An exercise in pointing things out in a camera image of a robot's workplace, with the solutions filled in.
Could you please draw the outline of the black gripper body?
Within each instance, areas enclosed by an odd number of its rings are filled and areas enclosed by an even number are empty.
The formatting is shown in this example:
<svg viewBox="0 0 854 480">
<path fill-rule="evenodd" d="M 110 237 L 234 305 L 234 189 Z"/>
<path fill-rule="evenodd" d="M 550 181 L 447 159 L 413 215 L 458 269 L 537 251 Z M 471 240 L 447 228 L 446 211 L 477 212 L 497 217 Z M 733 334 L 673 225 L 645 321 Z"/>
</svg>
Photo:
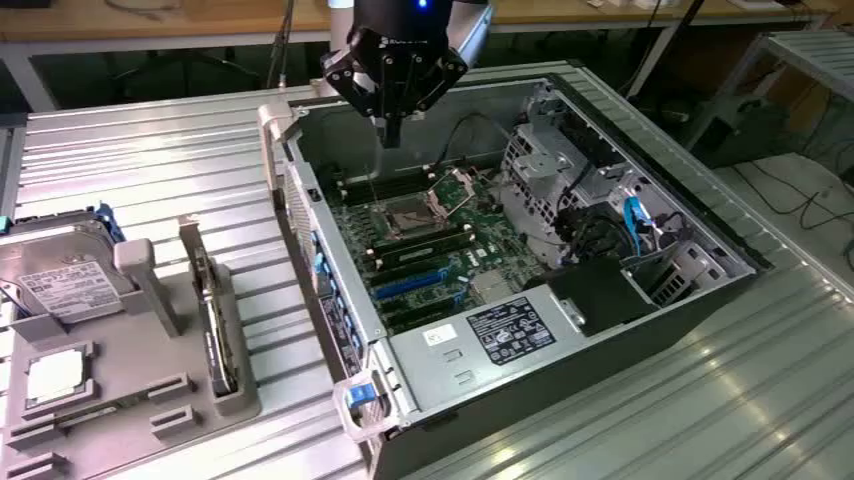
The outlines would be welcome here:
<svg viewBox="0 0 854 480">
<path fill-rule="evenodd" d="M 410 53 L 442 55 L 450 48 L 450 1 L 377 0 L 354 4 L 353 32 L 377 32 L 387 66 L 383 68 L 385 105 L 391 114 L 391 83 L 398 61 Z"/>
</svg>

